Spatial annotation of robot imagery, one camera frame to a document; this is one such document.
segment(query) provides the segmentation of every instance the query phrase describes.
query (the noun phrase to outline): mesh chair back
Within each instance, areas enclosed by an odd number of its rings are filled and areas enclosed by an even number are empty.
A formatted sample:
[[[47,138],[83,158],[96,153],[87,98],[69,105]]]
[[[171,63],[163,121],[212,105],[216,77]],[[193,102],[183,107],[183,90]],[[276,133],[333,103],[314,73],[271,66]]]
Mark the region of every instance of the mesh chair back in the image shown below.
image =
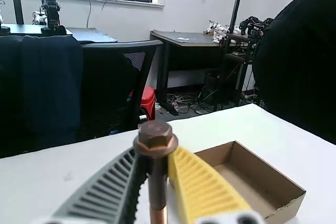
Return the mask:
[[[137,128],[158,40],[83,45],[81,125],[85,141]]]

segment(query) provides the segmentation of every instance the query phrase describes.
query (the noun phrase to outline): white table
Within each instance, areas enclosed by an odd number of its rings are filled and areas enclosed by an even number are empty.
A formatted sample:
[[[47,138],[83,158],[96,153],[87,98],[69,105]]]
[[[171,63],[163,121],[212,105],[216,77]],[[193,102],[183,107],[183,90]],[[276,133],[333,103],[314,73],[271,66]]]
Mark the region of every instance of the white table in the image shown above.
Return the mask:
[[[307,190],[290,224],[334,223],[336,146],[255,105],[171,122],[192,152],[238,140]],[[0,223],[27,224],[51,215],[83,182],[132,145],[137,132],[0,159]],[[168,188],[169,222],[178,223]],[[147,185],[137,223],[149,223]]]

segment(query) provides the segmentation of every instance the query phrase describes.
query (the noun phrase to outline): bolt head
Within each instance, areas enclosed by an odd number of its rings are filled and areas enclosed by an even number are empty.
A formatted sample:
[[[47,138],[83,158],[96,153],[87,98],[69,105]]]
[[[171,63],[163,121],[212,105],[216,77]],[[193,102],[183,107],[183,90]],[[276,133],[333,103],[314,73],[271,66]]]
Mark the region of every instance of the bolt head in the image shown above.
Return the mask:
[[[177,145],[178,140],[171,126],[159,120],[143,123],[133,142],[137,153],[153,158],[167,156]]]
[[[148,149],[166,147],[173,137],[169,124],[161,121],[149,121],[141,125],[139,129],[139,142]]]

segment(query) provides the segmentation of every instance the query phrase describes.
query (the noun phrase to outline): table surface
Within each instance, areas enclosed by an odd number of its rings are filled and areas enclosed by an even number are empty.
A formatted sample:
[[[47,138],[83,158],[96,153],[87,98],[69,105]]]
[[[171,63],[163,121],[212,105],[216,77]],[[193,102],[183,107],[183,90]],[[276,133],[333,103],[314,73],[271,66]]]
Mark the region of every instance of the table surface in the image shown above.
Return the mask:
[[[4,24],[11,28],[10,35],[32,35],[32,36],[42,36],[41,28],[46,27],[42,25],[17,25],[17,24]],[[96,30],[95,28],[68,28],[67,34],[73,35],[80,43],[88,42],[118,42],[116,39],[103,34],[102,32]]]
[[[237,140],[303,187],[290,224],[332,223],[336,209],[336,146],[253,104],[170,122],[192,152]],[[136,131],[0,159],[0,223],[50,216],[83,182],[132,145]],[[180,223],[168,187],[169,223]],[[136,223],[150,223],[148,188],[140,191]]]
[[[212,36],[203,35],[203,33],[178,33],[175,31],[152,30],[151,35],[182,47],[219,47],[219,44],[213,43]]]

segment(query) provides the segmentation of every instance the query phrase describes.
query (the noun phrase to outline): red stool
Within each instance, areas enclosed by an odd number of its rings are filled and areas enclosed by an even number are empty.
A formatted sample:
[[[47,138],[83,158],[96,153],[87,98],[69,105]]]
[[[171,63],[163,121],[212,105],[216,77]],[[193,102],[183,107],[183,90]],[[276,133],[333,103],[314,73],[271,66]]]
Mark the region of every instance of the red stool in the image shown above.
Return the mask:
[[[155,93],[151,87],[145,86],[140,107],[146,110],[147,117],[149,117],[147,121],[155,119]]]

